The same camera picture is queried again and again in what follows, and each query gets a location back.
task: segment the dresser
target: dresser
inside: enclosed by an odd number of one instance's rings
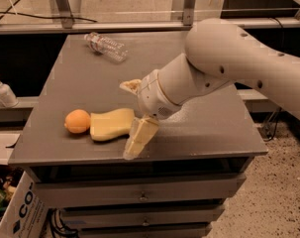
[[[232,85],[184,104],[161,121],[132,161],[128,136],[93,142],[71,135],[64,117],[74,109],[139,112],[122,81],[142,79],[183,52],[186,31],[105,34],[129,51],[113,63],[69,35],[9,160],[36,182],[36,195],[61,210],[79,237],[203,237],[246,180],[245,170],[267,148]]]

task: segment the white box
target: white box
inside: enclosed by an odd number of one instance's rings
[[[0,222],[0,238],[38,238],[48,208],[33,193],[35,183],[23,173]]]

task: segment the soap dispenser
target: soap dispenser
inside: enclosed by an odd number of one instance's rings
[[[0,101],[5,107],[14,107],[19,100],[8,84],[0,81]]]

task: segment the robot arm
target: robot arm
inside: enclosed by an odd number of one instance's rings
[[[300,58],[273,50],[221,19],[198,23],[188,33],[185,54],[141,81],[139,108],[155,121],[166,119],[189,99],[234,82],[261,92],[300,120]]]

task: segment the concrete floor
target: concrete floor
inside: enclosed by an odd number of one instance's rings
[[[214,0],[210,6],[208,2],[197,0],[197,20],[219,17],[221,1],[219,4]],[[0,0],[0,10],[9,6],[8,0]],[[169,12],[171,7],[172,0],[83,0],[82,16],[107,22],[168,21],[170,13],[163,12]],[[16,8],[19,12],[50,14],[49,0],[22,0]],[[134,13],[128,16],[125,12]],[[1,21],[49,22],[21,16],[6,16]],[[286,116],[278,125],[275,139],[266,144],[269,153],[250,164],[247,181],[225,201],[226,211],[213,223],[207,238],[300,238],[300,139],[293,130],[292,119]]]

